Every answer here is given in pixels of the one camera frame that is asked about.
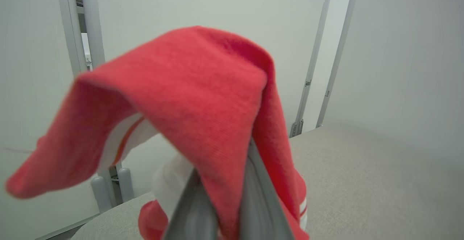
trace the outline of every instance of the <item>red cloth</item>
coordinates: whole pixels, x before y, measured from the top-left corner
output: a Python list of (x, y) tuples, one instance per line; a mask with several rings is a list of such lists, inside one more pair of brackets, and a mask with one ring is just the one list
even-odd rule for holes
[[(137, 112), (196, 167), (227, 239), (239, 232), (252, 135), (295, 238), (308, 238), (298, 225), (303, 189), (272, 59), (249, 40), (199, 26), (173, 30), (80, 75), (37, 149), (7, 181), (7, 191), (30, 198), (90, 178), (111, 130)], [(146, 239), (158, 239), (156, 230), (166, 225), (166, 217), (152, 221), (156, 225), (143, 215), (140, 220)]]

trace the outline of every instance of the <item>white wall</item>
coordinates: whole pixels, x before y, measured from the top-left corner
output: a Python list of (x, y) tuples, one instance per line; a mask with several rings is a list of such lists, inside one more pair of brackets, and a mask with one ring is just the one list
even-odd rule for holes
[(330, 0), (324, 33), (320, 42), (318, 61), (314, 68), (308, 101), (304, 109), (302, 133), (316, 128), (328, 79), (332, 71), (335, 53), (340, 42), (341, 29), (345, 21), (348, 1)]
[(464, 165), (464, 0), (357, 0), (324, 124)]
[[(277, 88), (290, 130), (300, 103), (323, 0), (98, 0), (98, 3), (106, 60), (168, 30), (191, 25), (229, 30), (262, 45), (274, 58)], [(174, 153), (162, 140), (148, 141), (123, 161), (123, 166), (131, 168), (136, 195), (149, 191), (151, 170)]]
[[(68, 90), (58, 0), (0, 0), (0, 182), (34, 149)], [(88, 182), (32, 200), (0, 192), (0, 239), (35, 239), (98, 213)]]

